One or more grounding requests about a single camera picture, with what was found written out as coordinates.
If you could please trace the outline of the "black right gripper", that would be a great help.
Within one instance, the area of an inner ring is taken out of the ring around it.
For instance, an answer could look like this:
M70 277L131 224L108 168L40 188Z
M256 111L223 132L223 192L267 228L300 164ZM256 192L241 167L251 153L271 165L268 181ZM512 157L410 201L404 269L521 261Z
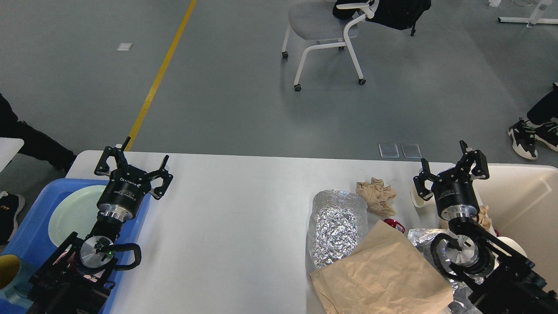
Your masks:
M480 205L472 181L487 180L490 177L484 153L468 147L464 140L460 140L459 145L462 157L455 164L454 170L434 175L430 171L429 162L421 159L421 171L413 177L417 195L424 201L434 196L438 216L445 221L457 217L478 217ZM427 181L432 183L431 190L426 187Z

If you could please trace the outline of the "foil piece under arm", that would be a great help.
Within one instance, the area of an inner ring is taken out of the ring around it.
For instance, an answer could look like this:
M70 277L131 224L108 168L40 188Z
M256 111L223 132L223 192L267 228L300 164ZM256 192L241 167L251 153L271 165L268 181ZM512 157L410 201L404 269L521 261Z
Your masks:
M407 238L411 244L429 261L431 266L435 266L434 259L430 252L430 245L437 234L448 234L451 237L456 237L455 234L447 229L411 229L408 232ZM451 280L444 277L444 279L452 286L453 301L442 310L441 314L480 314L480 310L476 308L468 299L472 290L464 283Z

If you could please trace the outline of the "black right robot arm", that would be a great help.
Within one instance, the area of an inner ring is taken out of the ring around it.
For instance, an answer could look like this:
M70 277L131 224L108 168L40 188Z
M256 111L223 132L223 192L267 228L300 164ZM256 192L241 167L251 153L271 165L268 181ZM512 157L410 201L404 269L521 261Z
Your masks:
M430 245L435 268L449 280L471 290L468 300L483 314L555 314L555 291L544 291L546 280L535 264L497 239L479 222L480 205L473 181L490 177L486 156L459 141L462 157L454 167L433 174L421 159L413 177L417 195L434 199L438 216L452 233L438 234Z

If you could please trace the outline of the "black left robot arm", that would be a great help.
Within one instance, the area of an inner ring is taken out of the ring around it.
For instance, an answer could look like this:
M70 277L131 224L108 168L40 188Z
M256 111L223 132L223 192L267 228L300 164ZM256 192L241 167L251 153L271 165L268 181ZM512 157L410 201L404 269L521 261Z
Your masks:
M95 168L95 175L109 177L99 201L92 230L84 239L72 232L30 277L28 314L97 314L105 305L115 282L113 272L132 270L141 264L138 244L118 244L124 223L135 219L146 195L161 199L173 175L162 159L151 172L130 165L121 147L107 146Z

